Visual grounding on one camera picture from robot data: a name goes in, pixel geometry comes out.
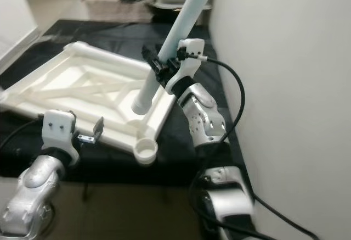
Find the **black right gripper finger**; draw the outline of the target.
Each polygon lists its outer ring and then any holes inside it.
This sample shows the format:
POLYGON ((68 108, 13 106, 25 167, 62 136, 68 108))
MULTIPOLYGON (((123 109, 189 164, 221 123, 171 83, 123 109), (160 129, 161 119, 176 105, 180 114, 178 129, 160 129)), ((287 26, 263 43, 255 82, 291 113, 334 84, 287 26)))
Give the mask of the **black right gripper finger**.
POLYGON ((151 71, 155 73, 155 75, 161 75, 165 70, 163 62, 158 59, 157 54, 147 45, 142 46, 142 57, 150 67, 151 71))

